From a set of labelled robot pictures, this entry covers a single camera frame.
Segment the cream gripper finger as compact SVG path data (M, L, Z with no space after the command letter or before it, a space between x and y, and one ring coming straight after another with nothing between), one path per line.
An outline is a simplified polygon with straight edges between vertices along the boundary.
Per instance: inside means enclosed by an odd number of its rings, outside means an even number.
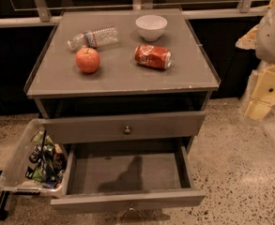
M256 48L256 33L257 27L255 26L237 40L236 47L243 50L254 50Z

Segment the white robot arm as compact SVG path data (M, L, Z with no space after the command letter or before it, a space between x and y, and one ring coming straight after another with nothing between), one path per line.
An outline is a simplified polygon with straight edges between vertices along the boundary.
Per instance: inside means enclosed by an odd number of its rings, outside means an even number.
M252 91L244 115L252 120L263 120L275 105L275 0L271 0L260 23L241 37L236 46L255 50L261 60L262 66L248 82Z

